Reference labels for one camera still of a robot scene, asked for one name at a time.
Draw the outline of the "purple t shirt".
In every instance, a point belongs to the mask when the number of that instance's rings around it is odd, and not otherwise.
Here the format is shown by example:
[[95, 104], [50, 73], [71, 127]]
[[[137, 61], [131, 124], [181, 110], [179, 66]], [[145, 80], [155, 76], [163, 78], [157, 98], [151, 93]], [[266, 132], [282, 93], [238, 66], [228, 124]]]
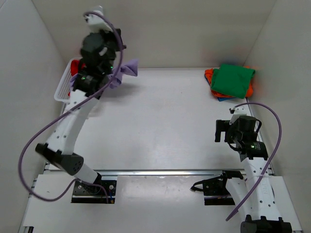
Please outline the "purple t shirt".
[[127, 63], [121, 65], [118, 74], [116, 75], [115, 79], [110, 84], [110, 88], [114, 89], [121, 85], [122, 83], [122, 76], [129, 75], [133, 77], [138, 76], [138, 59], [132, 59]]

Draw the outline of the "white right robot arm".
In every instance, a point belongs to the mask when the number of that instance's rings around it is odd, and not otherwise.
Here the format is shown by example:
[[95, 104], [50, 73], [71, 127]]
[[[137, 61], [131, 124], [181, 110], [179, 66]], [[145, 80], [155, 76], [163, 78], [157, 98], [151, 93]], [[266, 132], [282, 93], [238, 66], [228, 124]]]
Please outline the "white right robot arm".
[[240, 155], [246, 176], [227, 175], [218, 181], [218, 190], [230, 194], [236, 209], [227, 217], [238, 213], [242, 233], [290, 233], [292, 226], [283, 220], [275, 202], [267, 167], [266, 146], [257, 140], [261, 121], [252, 116], [239, 116], [234, 120], [217, 120], [215, 142], [225, 133], [225, 142]]

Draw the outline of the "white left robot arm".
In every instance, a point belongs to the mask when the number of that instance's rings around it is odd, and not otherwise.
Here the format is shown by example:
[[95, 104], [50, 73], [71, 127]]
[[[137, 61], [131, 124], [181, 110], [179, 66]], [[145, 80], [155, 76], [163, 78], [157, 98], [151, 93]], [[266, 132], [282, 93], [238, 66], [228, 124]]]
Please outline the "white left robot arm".
[[74, 153], [74, 146], [86, 118], [101, 96], [95, 93], [108, 84], [116, 53], [121, 50], [120, 30], [116, 33], [99, 30], [83, 39], [82, 58], [73, 76], [66, 117], [58, 123], [48, 140], [35, 148], [52, 165], [83, 181], [90, 193], [99, 192], [102, 181], [99, 174], [84, 163], [83, 157]]

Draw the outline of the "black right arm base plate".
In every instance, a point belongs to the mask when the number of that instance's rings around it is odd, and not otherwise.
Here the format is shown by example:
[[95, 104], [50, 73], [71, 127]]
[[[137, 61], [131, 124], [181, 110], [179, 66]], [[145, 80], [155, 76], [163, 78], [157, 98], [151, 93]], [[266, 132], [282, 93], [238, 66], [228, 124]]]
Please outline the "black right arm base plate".
[[190, 188], [193, 192], [203, 192], [204, 205], [235, 205], [235, 202], [226, 189], [226, 184], [229, 179], [243, 179], [243, 175], [239, 171], [223, 170], [222, 173], [210, 179], [195, 182]]

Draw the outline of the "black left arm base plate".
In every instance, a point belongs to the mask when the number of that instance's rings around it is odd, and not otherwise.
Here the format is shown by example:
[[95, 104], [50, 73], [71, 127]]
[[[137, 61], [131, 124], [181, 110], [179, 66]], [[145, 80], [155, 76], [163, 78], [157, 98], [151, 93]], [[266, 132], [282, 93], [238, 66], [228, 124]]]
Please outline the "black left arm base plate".
[[73, 187], [71, 203], [114, 204], [117, 180], [112, 178], [108, 180], [102, 179], [101, 186], [106, 192], [100, 187], [76, 181]]

